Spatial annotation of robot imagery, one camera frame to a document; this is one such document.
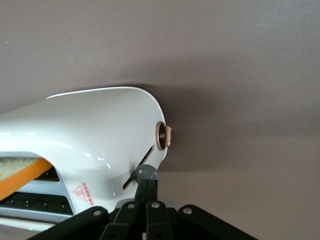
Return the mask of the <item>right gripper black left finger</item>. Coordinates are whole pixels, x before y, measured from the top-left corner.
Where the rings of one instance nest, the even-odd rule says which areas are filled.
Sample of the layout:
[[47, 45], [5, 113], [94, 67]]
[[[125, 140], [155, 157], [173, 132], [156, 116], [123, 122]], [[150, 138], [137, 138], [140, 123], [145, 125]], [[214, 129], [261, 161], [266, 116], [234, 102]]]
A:
[[148, 179], [141, 179], [134, 200], [123, 203], [109, 213], [101, 206], [91, 207], [55, 226], [40, 232], [31, 240], [128, 240], [146, 200]]

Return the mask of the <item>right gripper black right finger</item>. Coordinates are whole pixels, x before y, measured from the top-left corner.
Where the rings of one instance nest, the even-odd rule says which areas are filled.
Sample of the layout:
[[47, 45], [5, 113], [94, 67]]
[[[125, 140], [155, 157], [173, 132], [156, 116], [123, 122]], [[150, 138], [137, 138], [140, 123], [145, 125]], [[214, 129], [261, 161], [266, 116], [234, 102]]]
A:
[[158, 181], [147, 180], [148, 240], [254, 240], [255, 237], [202, 208], [187, 204], [178, 210], [158, 200]]

